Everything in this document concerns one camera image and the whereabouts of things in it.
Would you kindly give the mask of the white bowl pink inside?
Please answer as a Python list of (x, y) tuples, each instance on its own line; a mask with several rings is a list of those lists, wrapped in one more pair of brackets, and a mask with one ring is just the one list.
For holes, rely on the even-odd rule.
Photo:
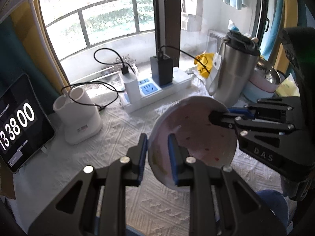
[(208, 116), (212, 111), (227, 112), (222, 103), (207, 96), (190, 96), (174, 102), (157, 119), (148, 140), (148, 162), (156, 179), (166, 187), (178, 188), (172, 178), (168, 136), (175, 134), (181, 147), (206, 165), (221, 168), (231, 164), (237, 145), (235, 132), (213, 125)]

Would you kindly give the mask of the large dark blue bowl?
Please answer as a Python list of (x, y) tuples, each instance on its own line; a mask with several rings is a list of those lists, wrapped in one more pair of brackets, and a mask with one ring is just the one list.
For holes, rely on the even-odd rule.
[(267, 204), (277, 218), (279, 218), (284, 227), (287, 227), (289, 208), (284, 196), (275, 190), (262, 190), (256, 192), (256, 194)]

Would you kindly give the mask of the light blue bowl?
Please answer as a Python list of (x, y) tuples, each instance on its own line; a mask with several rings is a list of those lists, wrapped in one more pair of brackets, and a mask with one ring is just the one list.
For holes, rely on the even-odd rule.
[(264, 91), (251, 82), (248, 82), (243, 89), (243, 95), (251, 102), (256, 102), (258, 99), (271, 98), (274, 92)]

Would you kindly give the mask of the pink steel-lined bowl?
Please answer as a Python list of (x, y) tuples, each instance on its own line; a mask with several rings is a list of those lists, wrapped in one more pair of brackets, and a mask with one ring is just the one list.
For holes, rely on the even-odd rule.
[(281, 78), (271, 63), (260, 57), (249, 82), (262, 91), (274, 93), (281, 83)]

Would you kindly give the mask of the yellow tissue pack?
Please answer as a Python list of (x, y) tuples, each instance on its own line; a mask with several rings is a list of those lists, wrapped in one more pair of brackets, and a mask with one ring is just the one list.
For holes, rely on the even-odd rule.
[(299, 88), (295, 83), (292, 74), (289, 74), (289, 76), (278, 86), (275, 92), (279, 97), (287, 96), (300, 97)]

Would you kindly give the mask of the stainless steel tumbler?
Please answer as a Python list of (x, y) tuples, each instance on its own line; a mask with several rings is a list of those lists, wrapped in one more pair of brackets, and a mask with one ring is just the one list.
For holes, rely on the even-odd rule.
[(234, 106), (260, 57), (259, 46), (238, 31), (230, 30), (212, 59), (206, 89), (226, 107)]

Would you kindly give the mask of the white desk lamp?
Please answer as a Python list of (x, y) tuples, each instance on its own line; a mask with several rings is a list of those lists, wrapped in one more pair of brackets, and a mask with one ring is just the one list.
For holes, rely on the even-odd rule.
[(98, 107), (82, 87), (58, 97), (53, 110), (64, 124), (68, 144), (78, 144), (93, 137), (102, 128)]

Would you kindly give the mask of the white charger plug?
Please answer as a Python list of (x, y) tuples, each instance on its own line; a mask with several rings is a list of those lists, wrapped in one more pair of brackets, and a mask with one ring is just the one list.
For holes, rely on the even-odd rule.
[(141, 95), (136, 74), (133, 71), (130, 71), (126, 65), (124, 65), (121, 68), (119, 76), (122, 83), (124, 84), (129, 102), (135, 103), (139, 101), (141, 99)]

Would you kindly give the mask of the white power strip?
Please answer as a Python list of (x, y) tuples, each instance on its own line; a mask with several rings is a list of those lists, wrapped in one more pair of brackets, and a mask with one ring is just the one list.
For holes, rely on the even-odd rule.
[(131, 103), (125, 91), (119, 94), (121, 105), (127, 113), (132, 113), (190, 87), (191, 81), (192, 76), (179, 68), (173, 69), (172, 82), (162, 87), (159, 87), (150, 75), (146, 75), (138, 80), (140, 100)]

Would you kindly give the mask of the black power adapter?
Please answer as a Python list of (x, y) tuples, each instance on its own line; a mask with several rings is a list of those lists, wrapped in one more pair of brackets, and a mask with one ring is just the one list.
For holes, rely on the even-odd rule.
[(173, 79), (173, 60), (163, 52), (150, 57), (152, 79), (159, 87), (168, 85)]

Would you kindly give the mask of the tablet showing clock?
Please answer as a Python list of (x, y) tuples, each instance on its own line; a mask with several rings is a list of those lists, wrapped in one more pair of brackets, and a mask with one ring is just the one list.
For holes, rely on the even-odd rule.
[(1, 96), (1, 158), (12, 173), (55, 136), (26, 74)]

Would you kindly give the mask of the cardboard box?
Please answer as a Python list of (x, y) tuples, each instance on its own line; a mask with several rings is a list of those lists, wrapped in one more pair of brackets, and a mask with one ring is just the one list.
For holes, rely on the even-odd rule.
[(3, 165), (1, 165), (0, 174), (1, 174), (0, 194), (9, 199), (15, 200), (16, 194), (14, 190), (13, 174), (6, 166)]

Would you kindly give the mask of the teal curtain left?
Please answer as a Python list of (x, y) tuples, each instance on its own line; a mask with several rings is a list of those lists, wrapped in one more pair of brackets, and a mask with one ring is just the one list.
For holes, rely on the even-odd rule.
[(1, 23), (1, 94), (22, 74), (27, 74), (34, 92), (47, 115), (54, 113), (53, 103), (59, 94), (35, 67), (31, 57), (16, 35), (13, 22), (7, 17)]

